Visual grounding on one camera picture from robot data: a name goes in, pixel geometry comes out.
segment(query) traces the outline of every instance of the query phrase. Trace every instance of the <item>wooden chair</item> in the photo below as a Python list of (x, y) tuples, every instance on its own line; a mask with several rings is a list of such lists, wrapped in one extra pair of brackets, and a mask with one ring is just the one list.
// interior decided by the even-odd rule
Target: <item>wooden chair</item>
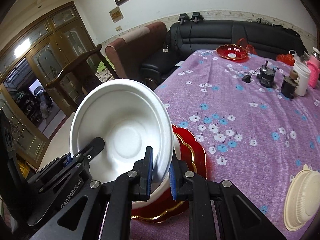
[(67, 101), (73, 111), (78, 109), (78, 104), (70, 97), (70, 95), (63, 89), (61, 85), (61, 80), (69, 73), (72, 73), (74, 77), (77, 79), (77, 82), (83, 87), (83, 89), (90, 93), (94, 88), (98, 85), (102, 84), (99, 78), (95, 75), (93, 70), (90, 68), (87, 59), (94, 54), (97, 54), (99, 59), (104, 63), (106, 68), (110, 71), (115, 79), (118, 79), (119, 76), (114, 71), (112, 66), (109, 64), (107, 59), (101, 54), (100, 50), (102, 49), (102, 45), (98, 44), (97, 47), (93, 50), (87, 51), (81, 54), (79, 57), (71, 61), (68, 65), (66, 65), (59, 75), (52, 80), (50, 83), (46, 85), (47, 89), (55, 88)]

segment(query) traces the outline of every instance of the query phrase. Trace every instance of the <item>purple tablecloth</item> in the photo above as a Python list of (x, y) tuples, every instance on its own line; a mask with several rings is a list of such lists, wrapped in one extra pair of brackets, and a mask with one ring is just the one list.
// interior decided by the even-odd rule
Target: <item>purple tablecloth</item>
[[(207, 155), (208, 179), (231, 180), (286, 236), (299, 239), (283, 222), (286, 193), (304, 164), (320, 168), (320, 89), (308, 88), (304, 97), (289, 100), (279, 91), (290, 67), (269, 60), (280, 70), (272, 89), (256, 78), (242, 82), (265, 58), (250, 55), (238, 64), (199, 50), (159, 88), (173, 124), (189, 129)], [(188, 239), (189, 213), (150, 225), (132, 221), (132, 239)]]

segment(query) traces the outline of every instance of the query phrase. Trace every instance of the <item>black leather sofa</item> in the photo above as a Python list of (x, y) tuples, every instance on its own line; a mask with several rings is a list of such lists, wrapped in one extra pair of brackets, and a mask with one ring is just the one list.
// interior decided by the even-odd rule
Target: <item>black leather sofa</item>
[(280, 25), (271, 26), (253, 22), (210, 20), (175, 23), (170, 27), (166, 41), (169, 52), (158, 50), (141, 64), (140, 75), (147, 82), (153, 82), (157, 87), (176, 69), (175, 65), (187, 59), (198, 49), (217, 49), (223, 44), (236, 44), (245, 38), (257, 54), (276, 60), (279, 54), (288, 54), (294, 49), (299, 56), (307, 49), (300, 35)]

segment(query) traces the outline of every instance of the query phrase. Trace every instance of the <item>fluorescent light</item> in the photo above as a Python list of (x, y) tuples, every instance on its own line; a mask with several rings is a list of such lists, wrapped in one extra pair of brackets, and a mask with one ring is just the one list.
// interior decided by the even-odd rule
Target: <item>fluorescent light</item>
[(23, 43), (21, 43), (15, 50), (14, 50), (14, 54), (15, 56), (18, 58), (20, 57), (23, 53), (25, 53), (27, 51), (27, 49), (29, 49), (31, 46), (30, 44), (30, 40), (26, 39)]

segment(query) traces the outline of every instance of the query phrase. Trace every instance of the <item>white bowl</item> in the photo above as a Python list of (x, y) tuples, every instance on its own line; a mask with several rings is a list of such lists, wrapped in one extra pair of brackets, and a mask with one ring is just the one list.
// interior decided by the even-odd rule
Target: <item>white bowl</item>
[(101, 183), (132, 170), (153, 148), (152, 192), (168, 173), (173, 149), (169, 115), (158, 96), (133, 80), (116, 79), (96, 87), (82, 101), (72, 121), (71, 156), (95, 137), (105, 148), (90, 162), (92, 178)]
[[(181, 160), (181, 150), (180, 143), (178, 141), (177, 136), (173, 135), (174, 140), (174, 151), (176, 153), (177, 159)], [(156, 201), (168, 188), (170, 187), (169, 173), (164, 178), (164, 181), (160, 184), (160, 186), (150, 195), (150, 199), (147, 202), (144, 201), (133, 201), (132, 209), (143, 208), (145, 206), (150, 205), (154, 201)]]

